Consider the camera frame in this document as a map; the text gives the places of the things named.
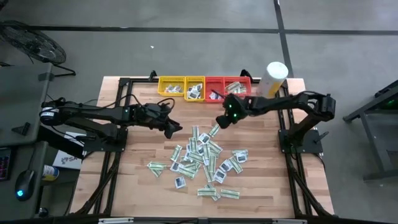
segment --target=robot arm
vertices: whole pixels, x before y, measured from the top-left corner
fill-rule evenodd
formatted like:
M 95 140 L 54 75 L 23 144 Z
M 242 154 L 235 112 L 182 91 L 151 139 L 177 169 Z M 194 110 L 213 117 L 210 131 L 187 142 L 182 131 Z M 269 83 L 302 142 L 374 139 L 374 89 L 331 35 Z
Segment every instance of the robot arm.
M 216 120 L 221 128 L 227 128 L 231 123 L 236 124 L 247 116 L 259 116 L 273 110 L 298 108 L 319 121 L 329 121 L 335 117 L 335 105 L 336 101 L 329 94 L 325 96 L 309 91 L 273 99 L 261 96 L 246 96 L 240 99 L 231 93 L 226 96 L 223 103 L 225 114 L 218 116 Z
M 169 118 L 172 108 L 168 103 L 138 103 L 129 106 L 117 106 L 105 108 L 88 106 L 59 98 L 54 101 L 42 103 L 40 120 L 49 126 L 67 124 L 76 128 L 96 133 L 101 138 L 117 138 L 117 125 L 143 126 L 149 129 L 164 131 L 167 138 L 171 138 L 174 132 L 182 129 L 180 124 Z M 110 121 L 112 124 L 106 128 L 88 119 L 100 119 Z

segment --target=white container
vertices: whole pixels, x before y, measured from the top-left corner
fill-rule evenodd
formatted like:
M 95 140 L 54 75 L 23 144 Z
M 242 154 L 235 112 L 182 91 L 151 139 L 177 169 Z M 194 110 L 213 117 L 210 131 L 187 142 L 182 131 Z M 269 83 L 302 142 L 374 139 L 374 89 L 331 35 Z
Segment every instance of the white container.
M 289 70 L 286 65 L 280 62 L 271 62 L 267 66 L 267 72 L 262 76 L 257 88 L 257 95 L 265 98 L 275 97 L 281 84 L 287 78 Z
M 44 165 L 42 180 L 55 181 L 59 175 L 60 171 L 57 168 Z

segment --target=wooden table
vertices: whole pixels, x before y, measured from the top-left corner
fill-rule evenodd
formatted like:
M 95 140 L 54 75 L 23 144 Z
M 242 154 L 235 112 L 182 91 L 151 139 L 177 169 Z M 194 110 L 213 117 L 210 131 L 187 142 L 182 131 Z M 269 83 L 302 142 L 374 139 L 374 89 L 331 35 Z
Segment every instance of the wooden table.
M 104 77 L 99 93 L 98 106 L 115 100 L 120 77 Z M 291 94 L 305 89 L 299 78 L 288 79 Z M 164 97 L 157 94 L 156 83 L 135 83 L 132 87 L 141 103 L 158 102 Z M 187 103 L 181 97 L 170 117 L 183 126 L 172 139 L 163 132 L 142 127 L 129 127 L 126 151 L 120 161 L 116 183 L 112 216 L 115 217 L 228 217 L 228 218 L 290 218 L 294 217 L 285 157 L 280 153 L 277 131 L 280 129 L 276 111 L 263 116 L 246 118 L 221 129 L 215 140 L 224 150 L 217 160 L 219 166 L 231 157 L 233 149 L 248 149 L 248 161 L 242 164 L 239 175 L 228 172 L 223 184 L 213 182 L 221 188 L 240 192 L 239 200 L 197 197 L 197 189 L 207 184 L 203 168 L 193 179 L 185 178 L 187 187 L 177 190 L 174 179 L 180 175 L 165 170 L 159 178 L 146 167 L 150 161 L 171 165 L 170 156 L 175 145 L 184 146 L 192 136 L 192 126 L 199 125 L 201 133 L 208 133 L 215 118 L 223 114 L 221 104 Z M 294 110 L 295 121 L 306 114 Z M 83 161 L 71 212 L 83 206 L 94 192 L 100 179 L 104 153 L 93 153 Z M 333 213 L 325 171 L 319 159 L 311 154 L 302 155 L 307 184 L 324 208 Z M 104 191 L 101 211 L 106 205 L 108 189 Z M 298 191 L 300 208 L 304 211 L 302 193 Z

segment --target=gray floor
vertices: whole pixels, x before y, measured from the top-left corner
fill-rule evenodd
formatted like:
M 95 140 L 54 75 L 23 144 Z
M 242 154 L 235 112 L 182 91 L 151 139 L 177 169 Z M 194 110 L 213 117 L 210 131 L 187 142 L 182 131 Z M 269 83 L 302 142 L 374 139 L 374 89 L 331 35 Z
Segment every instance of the gray floor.
M 398 29 L 395 0 L 280 0 L 280 6 L 286 29 Z M 32 25 L 277 28 L 271 0 L 11 0 L 0 19 Z M 105 75 L 148 75 L 151 70 L 237 75 L 245 68 L 259 77 L 269 62 L 283 62 L 278 34 L 45 33 L 67 52 L 64 66 L 78 72 L 56 79 L 50 94 L 74 101 L 96 98 Z M 362 181 L 364 174 L 377 171 L 369 143 L 359 121 L 345 124 L 341 118 L 398 78 L 398 36 L 288 35 L 287 43 L 295 77 L 304 78 L 308 90 L 331 93 L 337 100 L 336 118 L 318 126 L 330 132 L 323 145 L 335 213 L 397 222 L 397 181 Z M 0 61 L 30 63 L 5 43 L 0 49 Z M 53 204 L 65 206 L 68 199 Z M 55 215 L 63 212 L 59 206 Z

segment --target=fan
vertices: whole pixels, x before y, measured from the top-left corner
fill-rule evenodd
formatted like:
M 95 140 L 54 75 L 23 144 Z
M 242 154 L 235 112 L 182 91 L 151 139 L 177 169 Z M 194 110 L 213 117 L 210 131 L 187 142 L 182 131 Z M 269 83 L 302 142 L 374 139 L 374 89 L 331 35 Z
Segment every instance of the fan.
M 0 22 L 0 36 L 28 56 L 43 63 L 50 62 L 56 67 L 72 72 L 56 76 L 76 75 L 73 70 L 59 66 L 67 59 L 61 46 L 42 32 L 30 30 L 27 24 L 18 21 Z

